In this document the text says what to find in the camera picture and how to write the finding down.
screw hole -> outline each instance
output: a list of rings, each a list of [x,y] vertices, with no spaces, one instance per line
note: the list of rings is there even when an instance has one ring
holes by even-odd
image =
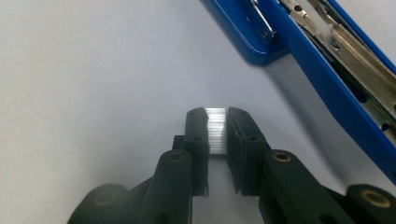
[[[319,217],[319,220],[323,224],[337,224],[337,220],[331,215],[324,214]]]
[[[381,208],[389,208],[391,207],[390,200],[385,197],[384,195],[371,190],[371,189],[364,189],[361,191],[361,197],[369,204],[375,207]]]
[[[285,153],[277,152],[273,155],[273,158],[277,161],[288,162],[291,161],[291,157]]]
[[[181,153],[172,153],[168,156],[170,161],[183,161],[184,157]]]
[[[159,213],[154,217],[154,224],[167,224],[171,220],[170,216],[166,213]]]
[[[384,123],[384,124],[381,125],[381,131],[382,132],[386,131],[389,128],[390,128],[390,125],[388,125],[387,123]]]
[[[113,189],[107,189],[100,192],[95,198],[95,204],[98,206],[108,206],[113,204],[117,198],[118,193]]]
[[[293,9],[294,9],[294,11],[297,11],[297,12],[303,11],[303,8],[300,6],[294,6]]]

white surface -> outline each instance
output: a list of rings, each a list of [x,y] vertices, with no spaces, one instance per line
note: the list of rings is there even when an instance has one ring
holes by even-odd
[[[65,223],[91,189],[139,184],[198,106],[245,109],[273,148],[331,189],[396,194],[291,56],[247,65],[199,1],[0,3],[2,224]],[[371,29],[391,26],[388,8],[370,12],[383,19]],[[394,60],[390,34],[379,45]],[[193,223],[262,223],[258,199],[233,194],[225,161],[209,166],[210,197],[194,198]]]

stapler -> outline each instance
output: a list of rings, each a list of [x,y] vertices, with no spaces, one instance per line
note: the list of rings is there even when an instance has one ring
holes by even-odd
[[[202,0],[243,58],[291,53],[334,118],[396,184],[396,67],[335,0]]]
[[[209,154],[226,153],[233,185],[256,196],[266,224],[391,224],[396,198],[369,185],[346,195],[321,186],[299,159],[271,149],[245,110],[195,108],[153,177],[127,188],[105,184],[82,200],[68,224],[189,224],[192,197],[207,196]]]

white table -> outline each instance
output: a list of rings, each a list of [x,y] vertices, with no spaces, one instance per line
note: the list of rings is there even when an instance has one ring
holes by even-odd
[[[396,2],[339,2],[396,62]],[[0,50],[0,223],[65,223],[91,189],[139,184],[199,106],[245,109],[331,189],[396,195],[290,55],[246,64],[199,1],[2,0]],[[225,161],[209,172],[193,223],[262,223]]]

blue stapler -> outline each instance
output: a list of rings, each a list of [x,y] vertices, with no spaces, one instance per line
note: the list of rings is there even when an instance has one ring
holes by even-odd
[[[335,119],[396,184],[396,67],[334,0],[202,0],[240,54],[291,53]]]

